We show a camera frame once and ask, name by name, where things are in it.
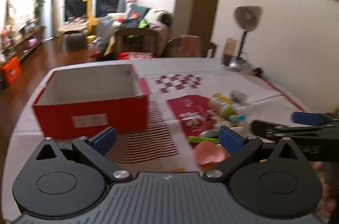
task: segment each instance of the green toy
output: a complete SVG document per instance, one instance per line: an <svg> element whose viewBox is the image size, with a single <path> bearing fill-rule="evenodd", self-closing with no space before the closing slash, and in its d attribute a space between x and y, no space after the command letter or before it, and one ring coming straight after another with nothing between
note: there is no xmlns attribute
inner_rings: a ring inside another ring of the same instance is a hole
<svg viewBox="0 0 339 224"><path fill-rule="evenodd" d="M209 141L213 144L218 145L219 144L219 140L215 139L215 138L206 138L206 137L199 137L199 136L188 136L187 139L189 140L190 143L195 143L195 144L199 144L203 141Z"/></svg>

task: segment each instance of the finger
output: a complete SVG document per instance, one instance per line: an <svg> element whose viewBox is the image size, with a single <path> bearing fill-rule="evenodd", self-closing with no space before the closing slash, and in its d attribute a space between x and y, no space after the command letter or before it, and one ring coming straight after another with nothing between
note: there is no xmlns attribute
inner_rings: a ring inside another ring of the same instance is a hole
<svg viewBox="0 0 339 224"><path fill-rule="evenodd" d="M336 208L337 204L334 198L330 198L324 206L324 209L326 211L334 211L334 209Z"/></svg>
<svg viewBox="0 0 339 224"><path fill-rule="evenodd" d="M329 185L324 183L322 185L322 196L321 196L321 199L327 200L328 198L329 198Z"/></svg>
<svg viewBox="0 0 339 224"><path fill-rule="evenodd" d="M323 218L330 218L331 217L331 212L326 211L326 210L320 210L317 215Z"/></svg>
<svg viewBox="0 0 339 224"><path fill-rule="evenodd" d="M315 162L312 167L315 171L324 171L324 168L321 162Z"/></svg>

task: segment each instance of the yellow toy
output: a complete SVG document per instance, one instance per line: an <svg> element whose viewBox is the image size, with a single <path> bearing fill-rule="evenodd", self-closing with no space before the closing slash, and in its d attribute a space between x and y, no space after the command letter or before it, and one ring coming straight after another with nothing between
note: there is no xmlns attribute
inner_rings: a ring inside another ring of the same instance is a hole
<svg viewBox="0 0 339 224"><path fill-rule="evenodd" d="M98 25L98 19L92 15L92 10L91 10L92 0L83 0L82 2L86 2L86 17L87 17L87 21L89 22L87 24L87 28L88 28L88 32L91 33L92 26Z"/></svg>

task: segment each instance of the red box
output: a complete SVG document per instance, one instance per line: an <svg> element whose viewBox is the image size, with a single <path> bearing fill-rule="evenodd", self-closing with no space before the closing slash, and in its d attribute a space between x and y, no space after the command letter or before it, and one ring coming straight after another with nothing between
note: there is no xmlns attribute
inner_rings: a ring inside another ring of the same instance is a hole
<svg viewBox="0 0 339 224"><path fill-rule="evenodd" d="M19 58L14 57L9 60L3 67L2 70L5 73L7 85L12 85L16 78L21 74L21 68L19 64Z"/></svg>
<svg viewBox="0 0 339 224"><path fill-rule="evenodd" d="M150 91L132 64L55 71L33 103L46 137L92 137L107 126L118 134L147 129Z"/></svg>

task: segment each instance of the desk lamp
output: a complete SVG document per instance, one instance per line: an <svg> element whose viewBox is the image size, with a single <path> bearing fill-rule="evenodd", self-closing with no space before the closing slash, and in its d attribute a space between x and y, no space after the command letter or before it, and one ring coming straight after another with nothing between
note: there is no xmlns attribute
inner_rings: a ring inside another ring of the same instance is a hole
<svg viewBox="0 0 339 224"><path fill-rule="evenodd" d="M241 6L235 9L234 19L236 23L244 30L241 37L240 48L236 57L234 57L229 66L233 71L252 71L253 66L242 57L245 38L248 32L253 32L260 21L262 8L259 6Z"/></svg>

